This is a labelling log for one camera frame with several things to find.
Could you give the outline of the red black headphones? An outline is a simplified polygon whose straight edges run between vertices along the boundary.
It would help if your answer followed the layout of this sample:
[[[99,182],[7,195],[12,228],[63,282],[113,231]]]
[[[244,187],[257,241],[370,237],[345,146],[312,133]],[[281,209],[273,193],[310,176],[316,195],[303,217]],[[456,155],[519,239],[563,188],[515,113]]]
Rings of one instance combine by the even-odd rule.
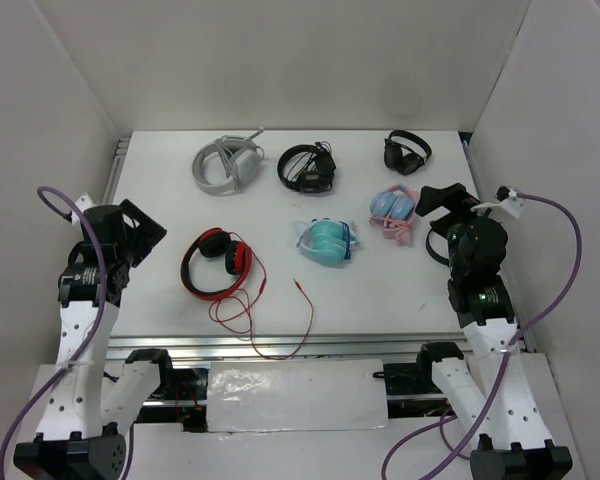
[[[214,302],[234,294],[243,285],[252,268],[252,249],[243,241],[222,228],[215,227],[203,232],[188,247],[180,263],[180,280],[194,297]],[[200,275],[194,274],[195,267],[204,266],[204,273],[210,273],[210,266],[223,268],[231,278],[231,283],[220,289],[204,289],[197,283]]]

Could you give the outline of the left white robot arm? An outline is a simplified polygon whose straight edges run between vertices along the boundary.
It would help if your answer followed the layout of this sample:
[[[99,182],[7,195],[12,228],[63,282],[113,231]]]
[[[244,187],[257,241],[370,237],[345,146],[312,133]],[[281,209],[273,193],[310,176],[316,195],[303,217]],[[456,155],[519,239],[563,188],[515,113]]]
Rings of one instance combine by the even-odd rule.
[[[131,269],[166,231],[130,200],[81,205],[87,220],[58,280],[61,340],[47,404],[34,438],[16,445],[13,464],[33,479],[121,479],[131,428],[144,402],[176,387],[167,350],[132,351],[104,394],[108,344]]]

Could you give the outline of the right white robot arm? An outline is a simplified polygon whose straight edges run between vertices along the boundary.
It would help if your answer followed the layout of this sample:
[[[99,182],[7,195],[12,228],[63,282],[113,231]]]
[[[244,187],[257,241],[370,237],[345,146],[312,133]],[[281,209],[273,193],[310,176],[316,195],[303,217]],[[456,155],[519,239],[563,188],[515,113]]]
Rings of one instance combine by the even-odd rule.
[[[418,385],[440,390],[465,429],[451,456],[471,449],[475,479],[562,479],[573,467],[569,449],[555,444],[533,397],[521,362],[520,328],[499,274],[508,234],[460,183],[425,186],[416,207],[424,217],[443,207],[431,222],[445,238],[449,302],[472,348],[481,379],[475,381],[460,349],[451,342],[421,347],[415,368]]]

